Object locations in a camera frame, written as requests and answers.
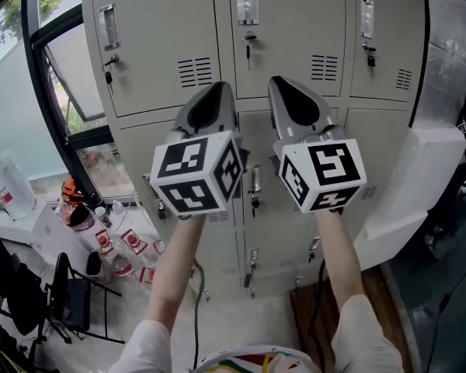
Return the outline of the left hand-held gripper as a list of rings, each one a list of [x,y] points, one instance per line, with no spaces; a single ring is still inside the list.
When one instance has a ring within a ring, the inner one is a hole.
[[[215,82],[181,108],[155,148],[150,186],[180,218],[225,211],[249,155],[241,143],[231,87]]]

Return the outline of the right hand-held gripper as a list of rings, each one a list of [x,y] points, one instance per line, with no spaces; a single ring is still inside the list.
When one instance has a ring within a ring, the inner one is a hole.
[[[278,176],[302,213],[345,207],[367,184],[355,139],[331,118],[319,94],[292,79],[268,84]]]

